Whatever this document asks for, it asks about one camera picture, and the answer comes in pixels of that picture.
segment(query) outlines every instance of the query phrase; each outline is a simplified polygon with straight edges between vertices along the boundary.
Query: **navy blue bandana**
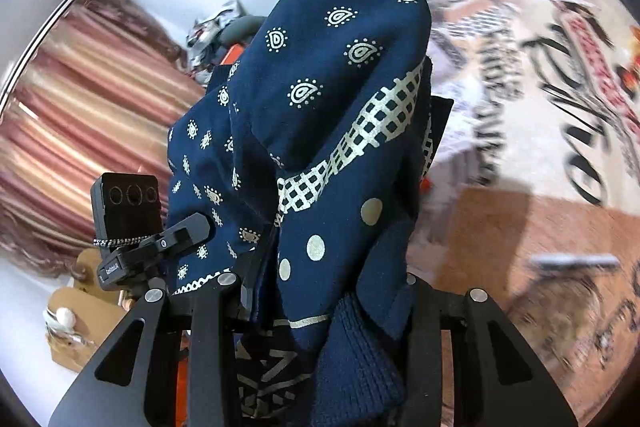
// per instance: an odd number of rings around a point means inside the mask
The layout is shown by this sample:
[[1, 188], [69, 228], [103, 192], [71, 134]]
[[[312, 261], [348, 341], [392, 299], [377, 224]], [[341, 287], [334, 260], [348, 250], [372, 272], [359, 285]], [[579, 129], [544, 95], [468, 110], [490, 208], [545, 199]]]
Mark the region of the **navy blue bandana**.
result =
[[430, 28], [425, 0], [280, 0], [169, 133], [168, 225], [194, 212], [217, 225], [172, 291], [278, 227], [256, 331], [236, 352], [245, 416], [352, 425], [403, 399], [404, 252], [450, 108], [431, 108]]

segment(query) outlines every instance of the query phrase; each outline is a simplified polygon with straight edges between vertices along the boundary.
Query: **white cotton ball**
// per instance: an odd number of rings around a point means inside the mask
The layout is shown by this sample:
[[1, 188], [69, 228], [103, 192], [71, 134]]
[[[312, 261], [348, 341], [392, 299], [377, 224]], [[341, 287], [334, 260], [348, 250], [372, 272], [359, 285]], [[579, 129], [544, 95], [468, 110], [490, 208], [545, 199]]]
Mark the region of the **white cotton ball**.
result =
[[73, 328], [76, 325], [76, 316], [69, 308], [58, 308], [56, 320], [65, 328]]

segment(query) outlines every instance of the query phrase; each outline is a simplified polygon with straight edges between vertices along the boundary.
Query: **navy knit fabric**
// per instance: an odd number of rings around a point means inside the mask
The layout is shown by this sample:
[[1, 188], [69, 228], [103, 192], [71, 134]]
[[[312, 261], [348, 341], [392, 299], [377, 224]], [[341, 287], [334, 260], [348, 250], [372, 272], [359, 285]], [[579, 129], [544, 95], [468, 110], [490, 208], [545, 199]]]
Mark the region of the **navy knit fabric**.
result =
[[354, 425], [402, 401], [404, 252], [450, 109], [431, 110], [430, 26], [425, 0], [280, 0], [170, 130], [168, 225], [194, 212], [216, 223], [172, 267], [172, 291], [278, 229], [236, 352], [247, 417]]

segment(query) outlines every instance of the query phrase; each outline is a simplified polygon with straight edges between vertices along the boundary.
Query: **orange object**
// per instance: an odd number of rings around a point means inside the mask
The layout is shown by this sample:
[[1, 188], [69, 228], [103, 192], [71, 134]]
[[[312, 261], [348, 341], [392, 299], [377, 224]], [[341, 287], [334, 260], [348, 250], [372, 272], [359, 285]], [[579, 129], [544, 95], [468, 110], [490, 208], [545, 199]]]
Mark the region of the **orange object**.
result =
[[187, 359], [178, 362], [178, 385], [175, 390], [175, 427], [182, 427], [187, 421]]
[[423, 178], [420, 181], [420, 194], [426, 194], [431, 190], [431, 182], [428, 178]]
[[224, 66], [226, 64], [233, 64], [236, 60], [238, 60], [238, 57], [242, 55], [243, 51], [244, 48], [240, 44], [234, 44], [229, 48], [229, 51], [226, 52], [225, 58], [222, 59], [220, 65]]

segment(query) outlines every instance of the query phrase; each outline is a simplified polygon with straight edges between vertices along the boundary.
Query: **camera lens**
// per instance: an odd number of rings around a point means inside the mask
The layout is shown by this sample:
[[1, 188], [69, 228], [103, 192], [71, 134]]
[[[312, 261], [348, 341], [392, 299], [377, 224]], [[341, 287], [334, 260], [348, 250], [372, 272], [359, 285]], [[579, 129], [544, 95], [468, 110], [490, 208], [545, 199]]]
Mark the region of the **camera lens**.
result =
[[145, 195], [146, 195], [146, 201], [148, 201], [149, 203], [153, 203], [158, 199], [158, 193], [153, 187], [147, 187]]
[[122, 203], [122, 190], [120, 190], [120, 187], [111, 187], [111, 190], [109, 190], [109, 199], [113, 204]]
[[142, 190], [138, 185], [129, 185], [129, 188], [127, 188], [127, 201], [130, 204], [142, 203]]

